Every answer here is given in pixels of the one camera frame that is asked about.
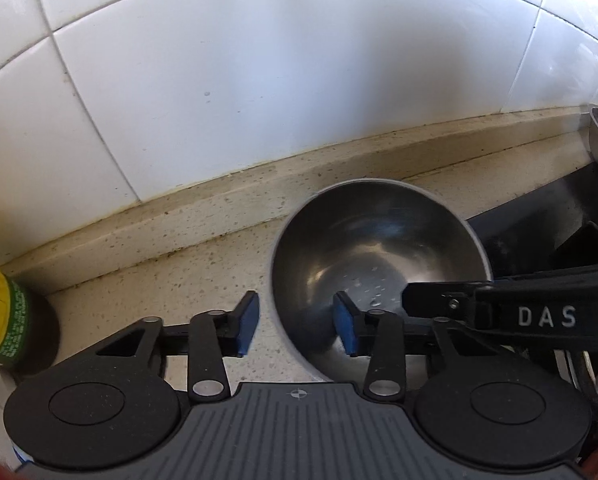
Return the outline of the steel bowl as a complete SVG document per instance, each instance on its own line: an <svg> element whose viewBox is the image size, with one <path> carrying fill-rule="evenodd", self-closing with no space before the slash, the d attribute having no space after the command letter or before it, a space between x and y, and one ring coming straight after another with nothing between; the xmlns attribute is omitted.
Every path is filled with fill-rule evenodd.
<svg viewBox="0 0 598 480"><path fill-rule="evenodd" d="M333 297L362 311L403 315L410 283L489 281L491 266L470 225L433 194L387 179L323 188L285 221L275 240L269 291L275 323L294 358L317 378L362 382L333 324Z"/></svg>

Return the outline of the black gas stove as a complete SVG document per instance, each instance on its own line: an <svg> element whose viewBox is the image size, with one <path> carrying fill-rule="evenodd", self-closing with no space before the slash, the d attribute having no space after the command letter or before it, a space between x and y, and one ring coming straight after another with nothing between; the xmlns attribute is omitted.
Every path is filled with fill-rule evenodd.
<svg viewBox="0 0 598 480"><path fill-rule="evenodd" d="M598 166L566 177L470 219L491 266L491 281L598 266ZM485 344L524 352L534 364L566 377L598 418L598 351L507 344L462 330Z"/></svg>

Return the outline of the green yellow label bottle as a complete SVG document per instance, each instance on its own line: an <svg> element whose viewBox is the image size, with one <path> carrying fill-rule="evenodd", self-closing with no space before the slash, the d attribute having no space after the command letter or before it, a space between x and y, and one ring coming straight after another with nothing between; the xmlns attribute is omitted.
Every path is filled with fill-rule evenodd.
<svg viewBox="0 0 598 480"><path fill-rule="evenodd" d="M23 376L40 373L55 361L59 343L50 303L0 270L0 365Z"/></svg>

